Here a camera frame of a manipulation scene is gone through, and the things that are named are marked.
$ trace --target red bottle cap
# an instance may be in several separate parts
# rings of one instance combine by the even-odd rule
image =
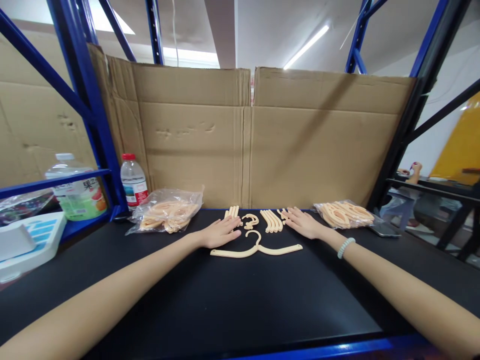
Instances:
[[[123,154],[121,158],[123,160],[135,160],[135,154]]]

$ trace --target smartphone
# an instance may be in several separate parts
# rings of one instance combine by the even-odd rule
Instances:
[[[381,238],[399,238],[401,236],[398,232],[396,232],[386,223],[370,226],[369,229]]]

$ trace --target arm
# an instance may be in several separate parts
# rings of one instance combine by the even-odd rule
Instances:
[[[286,224],[309,239],[320,239],[336,252],[347,240],[308,213],[289,208]],[[480,354],[480,319],[433,287],[366,248],[351,243],[343,258],[362,274],[419,333],[454,359]]]
[[[0,347],[0,359],[79,359],[98,343],[133,305],[187,255],[217,248],[239,237],[230,233],[240,218],[209,227],[140,259],[90,286],[48,312]]]

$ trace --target white bottle cap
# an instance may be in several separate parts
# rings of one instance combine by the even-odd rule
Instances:
[[[55,154],[57,160],[73,160],[75,156],[72,153],[64,152],[60,154]]]

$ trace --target cardboard box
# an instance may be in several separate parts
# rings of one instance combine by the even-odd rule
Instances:
[[[365,205],[414,79],[130,63],[91,47],[118,153],[204,206]]]
[[[250,71],[161,67],[90,51],[115,147],[135,153],[148,188],[205,185],[205,207],[241,204]]]
[[[58,39],[25,36],[70,85]],[[0,187],[45,179],[56,153],[73,153],[96,169],[82,118],[0,34]]]
[[[257,68],[249,207],[365,206],[413,81]]]

